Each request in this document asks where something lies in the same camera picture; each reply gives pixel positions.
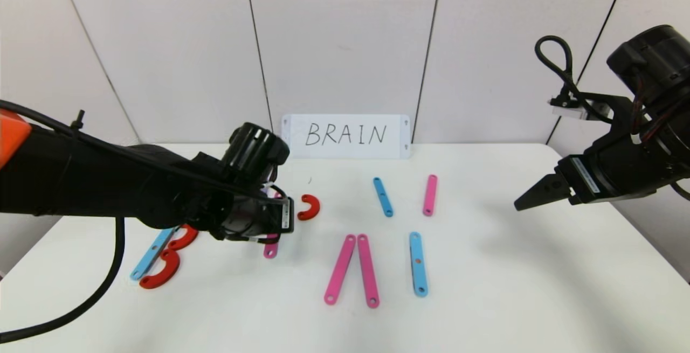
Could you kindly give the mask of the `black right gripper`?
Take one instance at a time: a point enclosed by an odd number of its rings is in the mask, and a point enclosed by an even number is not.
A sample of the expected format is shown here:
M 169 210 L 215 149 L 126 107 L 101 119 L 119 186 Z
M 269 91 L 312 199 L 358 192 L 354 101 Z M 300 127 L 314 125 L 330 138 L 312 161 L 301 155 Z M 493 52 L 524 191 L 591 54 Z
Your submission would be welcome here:
M 581 154 L 567 156 L 514 202 L 530 210 L 571 197 L 572 205 L 643 198 L 660 181 L 660 142 L 633 144 L 627 135 L 604 135 Z

